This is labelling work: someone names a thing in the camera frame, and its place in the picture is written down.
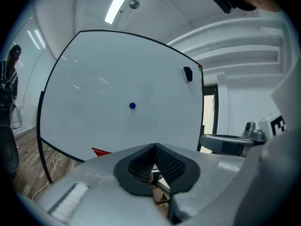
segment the cable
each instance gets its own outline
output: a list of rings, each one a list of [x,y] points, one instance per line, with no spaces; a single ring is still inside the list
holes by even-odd
[[[19,118],[19,123],[20,123],[20,125],[19,125],[19,127],[14,127],[14,123],[13,123],[13,127],[12,127],[13,130],[19,129],[19,128],[21,127],[21,124],[22,124],[20,112],[19,112],[19,110],[17,109],[17,107],[15,107],[15,108],[16,108],[16,110],[17,110],[17,114],[18,114],[18,118]]]
[[[14,126],[14,123],[13,123],[13,126]],[[16,130],[16,132],[14,132],[14,136],[17,134],[17,132],[18,132],[17,130]],[[17,148],[19,148],[19,147],[17,146]]]
[[[62,158],[63,158],[63,154],[59,153],[58,155],[56,155],[56,157],[52,160],[52,163],[53,163],[54,167],[55,167],[55,159],[57,159],[57,160],[59,161],[59,160],[61,160]],[[52,177],[52,175],[54,174],[55,170],[56,170],[56,167],[55,167],[54,171],[51,173],[50,177]],[[39,191],[37,191],[37,192],[32,196],[32,200],[33,200],[34,196],[35,196],[37,193],[39,193],[39,192],[42,191],[45,187],[47,187],[48,183],[49,183],[49,181],[46,183],[46,185],[45,185],[44,187],[42,187]]]

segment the camera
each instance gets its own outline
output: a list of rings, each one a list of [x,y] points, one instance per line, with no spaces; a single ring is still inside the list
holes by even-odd
[[[229,14],[232,8],[235,8],[234,5],[230,4],[229,0],[213,0],[223,11],[224,13]]]

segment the fluorescent light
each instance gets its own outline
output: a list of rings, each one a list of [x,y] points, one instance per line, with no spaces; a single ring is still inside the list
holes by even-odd
[[[38,49],[41,49],[41,48],[38,46],[36,40],[34,40],[34,38],[33,38],[33,36],[32,36],[32,33],[31,33],[29,30],[27,30],[27,32],[28,32],[28,34],[29,34],[29,37],[32,39],[34,45],[35,45]]]
[[[99,77],[99,79],[103,82],[105,82],[106,84],[109,84],[107,81],[105,81],[103,78]]]
[[[45,43],[44,43],[44,41],[43,41],[43,39],[42,39],[42,36],[40,35],[39,31],[38,31],[38,30],[34,30],[34,31],[36,32],[36,35],[38,36],[38,39],[39,39],[39,41],[41,42],[43,48],[45,48],[45,47],[46,47],[46,46],[45,46]]]
[[[109,11],[107,13],[107,16],[105,17],[105,21],[107,23],[110,23],[112,24],[114,22],[114,19],[119,11],[119,9],[121,8],[123,2],[125,0],[113,0],[110,8],[109,8]]]

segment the blue magnet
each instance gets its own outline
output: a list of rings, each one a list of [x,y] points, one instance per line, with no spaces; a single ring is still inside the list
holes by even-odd
[[[131,108],[131,109],[135,109],[135,108],[136,108],[136,104],[135,104],[135,103],[131,103],[131,104],[130,104],[130,108]]]

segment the wooden floor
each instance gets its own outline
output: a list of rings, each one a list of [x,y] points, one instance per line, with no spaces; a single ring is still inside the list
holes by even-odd
[[[14,180],[15,189],[17,192],[20,192],[24,196],[32,199],[32,196],[48,182],[40,160],[36,129],[29,130],[21,136],[17,136],[16,143],[19,147],[20,167]],[[51,174],[54,170],[52,161],[59,152],[46,144],[43,144],[43,151],[49,173]],[[63,156],[59,161],[55,160],[56,171],[52,176],[53,182],[61,179],[78,165],[80,165],[80,162],[66,156]],[[34,196],[35,202],[48,187],[49,184],[44,190]],[[153,187],[153,192],[155,200],[160,201],[163,191],[161,191],[158,187]],[[159,205],[158,209],[161,213],[167,216],[167,203]]]

